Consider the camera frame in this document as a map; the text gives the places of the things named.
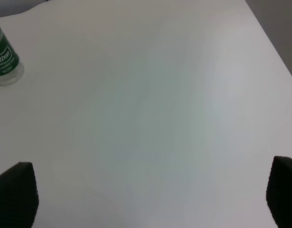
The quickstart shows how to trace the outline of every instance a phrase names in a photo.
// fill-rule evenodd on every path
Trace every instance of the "water bottle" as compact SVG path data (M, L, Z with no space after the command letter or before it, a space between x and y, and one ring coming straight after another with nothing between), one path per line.
M0 28L0 86L17 82L24 73L19 56Z

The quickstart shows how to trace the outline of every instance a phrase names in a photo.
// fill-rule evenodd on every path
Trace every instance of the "plastic bottle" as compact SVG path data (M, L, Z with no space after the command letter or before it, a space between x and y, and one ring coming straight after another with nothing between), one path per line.
M0 28L0 86L17 82L24 73L19 56Z

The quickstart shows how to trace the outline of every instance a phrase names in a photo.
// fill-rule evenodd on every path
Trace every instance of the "gray floor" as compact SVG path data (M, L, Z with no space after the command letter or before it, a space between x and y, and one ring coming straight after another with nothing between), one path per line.
M0 0L0 17L25 12L46 0Z
M292 0L246 0L292 75Z

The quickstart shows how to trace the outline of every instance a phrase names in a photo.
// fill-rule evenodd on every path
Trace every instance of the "bottle label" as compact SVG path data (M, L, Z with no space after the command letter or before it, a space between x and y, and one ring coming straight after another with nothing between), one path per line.
M19 56L8 42L5 35L0 41L0 76L6 75L17 67Z

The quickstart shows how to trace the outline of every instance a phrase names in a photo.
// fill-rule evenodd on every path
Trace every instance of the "white tabletop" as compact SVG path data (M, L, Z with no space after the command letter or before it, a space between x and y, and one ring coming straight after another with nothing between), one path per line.
M34 228L276 227L292 77L244 0L54 0L0 24L0 173L34 164Z

